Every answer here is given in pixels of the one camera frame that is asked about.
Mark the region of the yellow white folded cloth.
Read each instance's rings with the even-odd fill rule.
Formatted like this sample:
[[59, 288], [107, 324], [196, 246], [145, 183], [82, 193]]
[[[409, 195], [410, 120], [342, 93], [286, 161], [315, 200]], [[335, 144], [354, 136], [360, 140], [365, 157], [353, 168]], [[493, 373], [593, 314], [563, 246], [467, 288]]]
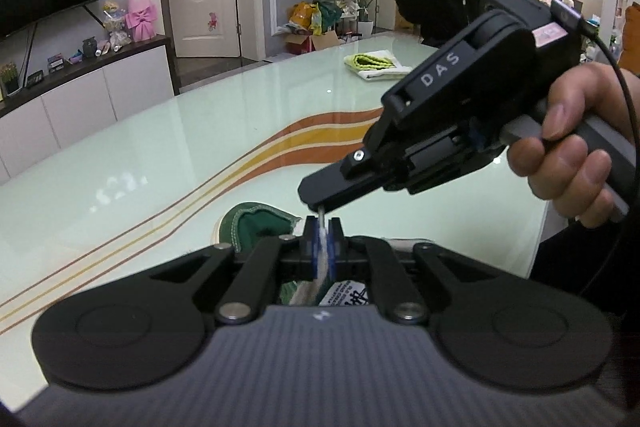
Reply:
[[345, 56], [344, 64], [351, 72], [366, 81], [398, 80], [412, 71], [411, 67], [401, 65], [389, 50]]

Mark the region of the green canvas sneaker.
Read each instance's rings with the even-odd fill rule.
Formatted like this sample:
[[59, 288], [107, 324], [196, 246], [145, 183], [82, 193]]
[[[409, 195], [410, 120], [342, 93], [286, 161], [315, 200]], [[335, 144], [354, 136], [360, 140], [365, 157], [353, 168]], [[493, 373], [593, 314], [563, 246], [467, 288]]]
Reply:
[[[341, 221], [326, 222], [332, 285], [317, 306], [375, 305], [397, 322], [416, 323], [427, 306], [398, 254], [412, 242], [348, 237]], [[253, 320], [270, 303], [289, 306], [296, 284], [311, 281], [316, 269], [316, 217], [296, 217], [261, 202], [242, 202], [220, 218], [217, 244], [240, 255], [236, 273], [216, 309], [226, 323]]]

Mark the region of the cardboard boxes and bags pile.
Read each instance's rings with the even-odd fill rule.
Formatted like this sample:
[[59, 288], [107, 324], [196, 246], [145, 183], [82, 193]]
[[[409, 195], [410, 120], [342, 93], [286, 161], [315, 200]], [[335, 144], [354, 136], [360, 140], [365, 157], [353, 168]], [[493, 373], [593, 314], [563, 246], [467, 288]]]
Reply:
[[334, 27], [342, 20], [343, 9], [333, 1], [299, 2], [288, 9], [284, 45], [294, 55], [340, 46]]

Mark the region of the flower bouquet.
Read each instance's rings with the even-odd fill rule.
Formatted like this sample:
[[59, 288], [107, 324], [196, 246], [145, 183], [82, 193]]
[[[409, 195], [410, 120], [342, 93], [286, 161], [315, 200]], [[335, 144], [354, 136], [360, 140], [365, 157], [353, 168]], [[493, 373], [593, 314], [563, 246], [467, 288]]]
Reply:
[[126, 24], [127, 11], [115, 1], [105, 1], [103, 5], [103, 27], [108, 33], [111, 49], [117, 53], [124, 46], [132, 43]]

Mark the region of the white TV cabinet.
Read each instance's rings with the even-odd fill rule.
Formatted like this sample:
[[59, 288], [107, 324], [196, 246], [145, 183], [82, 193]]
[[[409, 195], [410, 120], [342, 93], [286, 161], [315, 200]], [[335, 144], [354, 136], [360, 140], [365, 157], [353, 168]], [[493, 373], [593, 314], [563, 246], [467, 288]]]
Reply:
[[1, 181], [179, 91], [163, 35], [47, 76], [1, 102]]

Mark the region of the small green plant black pot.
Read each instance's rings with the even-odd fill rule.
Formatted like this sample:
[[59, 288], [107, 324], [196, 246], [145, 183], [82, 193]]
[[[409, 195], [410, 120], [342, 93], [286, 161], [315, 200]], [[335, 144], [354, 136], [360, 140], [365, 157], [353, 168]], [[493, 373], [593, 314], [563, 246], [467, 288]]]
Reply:
[[3, 64], [0, 67], [1, 88], [5, 96], [12, 95], [20, 89], [20, 75], [13, 62]]

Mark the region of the white shoelace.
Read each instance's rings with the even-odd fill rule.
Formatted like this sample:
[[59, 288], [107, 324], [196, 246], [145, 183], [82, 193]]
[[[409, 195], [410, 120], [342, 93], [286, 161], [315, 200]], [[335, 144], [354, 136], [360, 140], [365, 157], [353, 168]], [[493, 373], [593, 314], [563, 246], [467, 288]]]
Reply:
[[290, 306], [317, 306], [332, 282], [330, 277], [329, 233], [326, 227], [326, 213], [320, 207], [317, 217], [317, 232], [314, 233], [316, 248], [316, 269], [311, 281], [301, 281], [296, 284], [296, 289], [288, 304]]

